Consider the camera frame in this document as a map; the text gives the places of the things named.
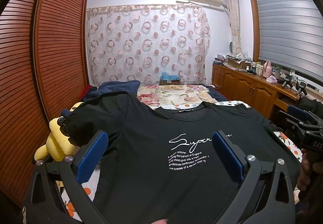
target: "wardrobe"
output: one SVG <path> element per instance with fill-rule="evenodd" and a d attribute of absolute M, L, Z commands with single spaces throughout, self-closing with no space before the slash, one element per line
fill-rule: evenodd
<path fill-rule="evenodd" d="M 0 16 L 0 189 L 22 206 L 48 123 L 88 85 L 87 0 L 10 0 Z"/>

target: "metal screw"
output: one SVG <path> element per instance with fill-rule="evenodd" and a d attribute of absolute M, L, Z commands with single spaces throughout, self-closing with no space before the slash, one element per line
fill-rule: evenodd
<path fill-rule="evenodd" d="M 277 160 L 277 162 L 278 162 L 278 164 L 280 164 L 280 165 L 285 164 L 285 161 L 284 161 L 282 158 L 279 158 L 279 159 Z"/>
<path fill-rule="evenodd" d="M 36 161 L 36 165 L 41 166 L 43 164 L 43 162 L 44 161 L 42 159 L 39 159 L 39 160 Z"/>
<path fill-rule="evenodd" d="M 68 156 L 66 156 L 66 157 L 64 158 L 64 160 L 65 160 L 66 162 L 71 162 L 73 159 L 74 159 L 74 157 L 73 157 L 73 156 L 71 156 L 71 155 L 68 155 Z"/>
<path fill-rule="evenodd" d="M 247 159 L 252 162 L 256 160 L 256 157 L 254 155 L 248 155 Z"/>

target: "black t-shirt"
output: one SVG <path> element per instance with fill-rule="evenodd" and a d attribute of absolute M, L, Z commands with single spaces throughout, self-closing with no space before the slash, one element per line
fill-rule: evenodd
<path fill-rule="evenodd" d="M 300 167 L 269 121 L 244 105 L 152 110 L 135 96 L 109 93 L 81 104 L 67 125 L 78 145 L 97 130 L 109 136 L 93 203 L 110 224 L 213 223 L 238 188 L 213 149 L 217 130 L 246 155 L 283 158 L 293 185 Z"/>

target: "gray zebra blind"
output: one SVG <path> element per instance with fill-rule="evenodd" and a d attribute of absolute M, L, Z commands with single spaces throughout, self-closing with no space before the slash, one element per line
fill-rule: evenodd
<path fill-rule="evenodd" d="M 323 82 L 323 18 L 312 0 L 257 0 L 261 60 Z"/>

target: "red fabric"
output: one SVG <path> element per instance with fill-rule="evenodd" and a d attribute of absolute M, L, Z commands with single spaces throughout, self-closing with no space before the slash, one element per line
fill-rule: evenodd
<path fill-rule="evenodd" d="M 85 89 L 81 93 L 81 97 L 80 97 L 79 101 L 81 101 L 81 99 L 86 95 L 88 90 L 90 90 L 91 88 L 92 88 L 92 85 L 88 85 L 87 87 L 85 87 Z"/>

